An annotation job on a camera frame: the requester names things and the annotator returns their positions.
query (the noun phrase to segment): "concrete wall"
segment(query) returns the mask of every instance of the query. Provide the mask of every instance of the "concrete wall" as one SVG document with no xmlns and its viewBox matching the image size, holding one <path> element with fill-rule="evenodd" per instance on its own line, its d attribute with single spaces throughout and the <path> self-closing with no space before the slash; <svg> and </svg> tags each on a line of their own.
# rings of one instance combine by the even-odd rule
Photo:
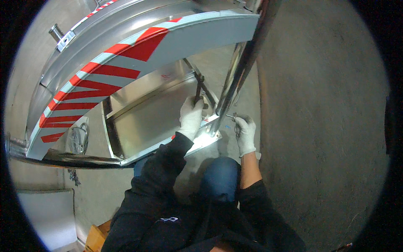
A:
<svg viewBox="0 0 403 252">
<path fill-rule="evenodd" d="M 307 244 L 352 242 L 388 166 L 385 69 L 347 1 L 283 1 L 258 61 L 260 168 L 275 207 Z"/>
</svg>

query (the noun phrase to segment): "hand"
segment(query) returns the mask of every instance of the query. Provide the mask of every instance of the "hand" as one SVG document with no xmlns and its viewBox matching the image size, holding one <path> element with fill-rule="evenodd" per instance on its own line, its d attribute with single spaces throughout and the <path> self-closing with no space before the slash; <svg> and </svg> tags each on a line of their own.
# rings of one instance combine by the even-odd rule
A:
<svg viewBox="0 0 403 252">
<path fill-rule="evenodd" d="M 194 105 L 195 96 L 190 96 L 186 98 L 185 102 L 181 107 L 181 117 L 179 121 L 181 122 L 181 128 L 178 132 L 185 135 L 191 141 L 195 139 L 196 132 L 200 128 L 202 122 L 202 110 L 204 106 L 203 99 L 200 99 L 195 106 Z"/>
<path fill-rule="evenodd" d="M 255 138 L 256 124 L 248 115 L 235 117 L 235 136 L 239 147 L 239 157 L 256 150 L 253 142 Z"/>
</svg>

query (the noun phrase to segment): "red stripe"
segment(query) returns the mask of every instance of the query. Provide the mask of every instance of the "red stripe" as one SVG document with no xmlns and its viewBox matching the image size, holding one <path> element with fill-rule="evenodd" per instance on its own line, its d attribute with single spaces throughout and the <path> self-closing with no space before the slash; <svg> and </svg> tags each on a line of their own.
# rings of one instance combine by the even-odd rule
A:
<svg viewBox="0 0 403 252">
<path fill-rule="evenodd" d="M 166 28 L 150 27 L 136 40 L 133 47 L 120 55 L 147 61 L 168 32 Z"/>
<path fill-rule="evenodd" d="M 102 75 L 111 75 L 111 76 L 119 76 L 125 78 L 136 79 L 139 76 L 140 71 L 132 70 L 123 67 L 114 67 L 108 65 L 100 65 L 98 63 L 90 62 L 86 64 L 81 71 L 92 74 L 102 74 Z"/>
<path fill-rule="evenodd" d="M 78 78 L 77 75 L 74 75 L 74 76 L 69 80 L 69 82 L 70 82 L 71 85 L 73 85 L 73 86 L 77 86 L 78 83 L 80 83 L 80 81 L 81 81 L 81 79 Z"/>
<path fill-rule="evenodd" d="M 116 45 L 110 47 L 105 52 L 109 52 L 109 53 L 118 55 L 121 51 L 124 51 L 130 47 L 131 47 L 131 45 L 128 45 L 128 44 L 116 44 Z"/>
<path fill-rule="evenodd" d="M 79 87 L 88 87 L 88 88 L 94 88 L 94 89 L 98 89 L 98 90 L 79 91 L 79 92 L 71 92 L 71 93 L 64 93 L 62 91 L 59 91 L 54 96 L 54 98 L 58 101 L 65 101 L 65 100 L 87 98 L 87 97 L 110 96 L 114 92 L 121 89 L 121 87 L 112 86 L 112 85 L 95 82 L 95 81 L 86 81 L 86 80 L 81 81 Z"/>
<path fill-rule="evenodd" d="M 174 22 L 174 23 L 177 23 L 179 20 L 181 20 L 182 18 L 180 17 L 180 18 L 177 18 L 177 19 L 172 19 L 172 20 L 170 20 L 170 21 L 168 21 L 168 22 Z"/>
<path fill-rule="evenodd" d="M 44 135 L 43 137 L 41 137 L 41 139 L 44 143 L 56 142 L 63 134 L 64 134 L 64 132 L 56 133 L 56 134 L 52 134 L 52 135 Z"/>
<path fill-rule="evenodd" d="M 73 115 L 73 116 L 66 116 L 66 117 L 46 118 L 45 115 L 42 114 L 41 118 L 39 119 L 39 127 L 40 128 L 69 128 L 71 125 L 73 125 L 73 123 L 57 123 L 57 122 L 77 121 L 81 117 L 82 117 L 81 115 Z"/>
<path fill-rule="evenodd" d="M 101 64 L 90 62 L 86 64 L 83 68 L 81 68 L 81 71 L 86 72 L 86 73 L 91 73 L 94 71 L 97 67 L 100 67 Z"/>
<path fill-rule="evenodd" d="M 57 104 L 53 100 L 49 103 L 50 110 L 68 110 L 68 109 L 91 109 L 95 107 L 97 102 L 82 102 L 82 103 L 60 103 Z"/>
<path fill-rule="evenodd" d="M 140 71 L 123 68 L 123 67 L 102 65 L 91 73 L 136 79 L 137 76 L 139 76 Z"/>
</svg>

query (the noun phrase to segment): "black jacket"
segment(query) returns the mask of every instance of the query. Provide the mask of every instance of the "black jacket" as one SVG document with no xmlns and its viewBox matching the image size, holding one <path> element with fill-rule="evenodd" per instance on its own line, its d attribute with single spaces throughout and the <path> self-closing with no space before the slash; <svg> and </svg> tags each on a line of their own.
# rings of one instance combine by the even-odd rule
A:
<svg viewBox="0 0 403 252">
<path fill-rule="evenodd" d="M 181 133 L 161 145 L 112 218 L 102 248 L 107 251 L 203 251 L 220 240 L 235 251 L 305 251 L 305 244 L 273 209 L 262 181 L 239 190 L 233 203 L 203 201 L 191 206 L 175 200 L 173 185 L 193 142 Z"/>
</svg>

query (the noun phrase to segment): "logo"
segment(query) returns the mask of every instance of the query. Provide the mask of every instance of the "logo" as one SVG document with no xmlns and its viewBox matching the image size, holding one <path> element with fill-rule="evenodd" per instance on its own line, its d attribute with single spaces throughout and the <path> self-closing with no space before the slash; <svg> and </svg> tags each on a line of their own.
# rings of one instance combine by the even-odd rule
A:
<svg viewBox="0 0 403 252">
<path fill-rule="evenodd" d="M 166 218 L 161 218 L 160 220 L 162 220 L 162 221 L 172 221 L 172 222 L 175 222 L 175 221 L 178 220 L 178 218 L 177 218 L 177 217 L 171 217 L 171 218 L 168 218 L 168 219 L 166 219 Z"/>
</svg>

